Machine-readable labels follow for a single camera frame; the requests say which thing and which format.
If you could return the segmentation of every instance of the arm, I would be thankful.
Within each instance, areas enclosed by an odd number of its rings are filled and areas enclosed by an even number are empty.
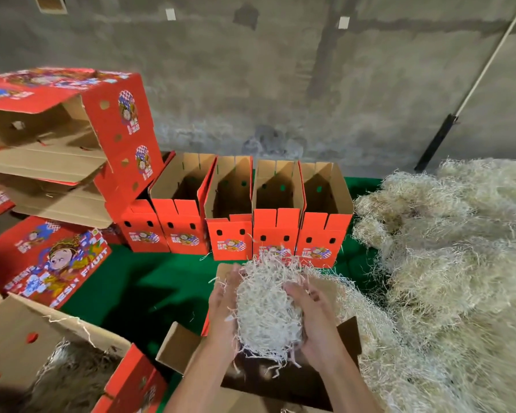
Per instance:
[[[239,352],[235,320],[227,320],[237,302],[241,266],[233,264],[224,289],[216,282],[208,299],[210,328],[199,352],[172,394],[164,413],[208,413],[229,364]]]
[[[336,329],[336,317],[323,293],[309,284],[285,284],[304,314],[302,353],[321,376],[335,413],[381,413]]]

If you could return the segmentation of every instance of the green floor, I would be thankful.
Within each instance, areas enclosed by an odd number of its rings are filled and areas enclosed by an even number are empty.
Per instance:
[[[346,178],[353,198],[374,191],[380,181]],[[365,249],[348,235],[335,269],[367,291],[375,287],[367,278],[374,257],[373,250]],[[133,253],[123,246],[113,246],[113,253],[63,305],[62,311],[123,336],[154,359],[172,322],[201,332],[212,290],[209,281],[219,264],[212,255],[201,258]],[[172,391],[181,377],[166,368],[159,369]]]

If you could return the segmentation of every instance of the left hand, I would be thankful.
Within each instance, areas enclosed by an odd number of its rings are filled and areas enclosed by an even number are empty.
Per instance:
[[[239,352],[237,335],[237,321],[226,320],[237,308],[237,287],[243,279],[241,265],[233,264],[233,268],[226,278],[224,288],[218,281],[208,299],[208,329],[207,342],[215,347],[215,353],[224,357],[227,364],[231,363]]]

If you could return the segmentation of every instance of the cement wall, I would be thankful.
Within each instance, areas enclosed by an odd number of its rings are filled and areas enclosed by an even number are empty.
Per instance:
[[[65,2],[55,16],[0,0],[0,72],[138,71],[165,149],[335,160],[368,177],[412,170],[516,12],[516,0]],[[446,156],[516,159],[516,28],[434,161]]]

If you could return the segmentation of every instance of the hand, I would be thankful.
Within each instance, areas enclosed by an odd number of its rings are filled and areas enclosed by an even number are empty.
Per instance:
[[[224,288],[218,281],[208,299],[208,328],[207,342],[214,345],[218,356],[226,358],[229,364],[239,352],[239,341],[237,334],[237,321],[226,320],[230,315],[235,316],[234,310],[237,307],[237,287],[241,284],[241,265],[233,264],[233,268],[226,278]]]
[[[332,307],[324,294],[307,281],[304,286],[286,283],[284,288],[304,314],[302,353],[318,373],[332,372],[346,353]]]

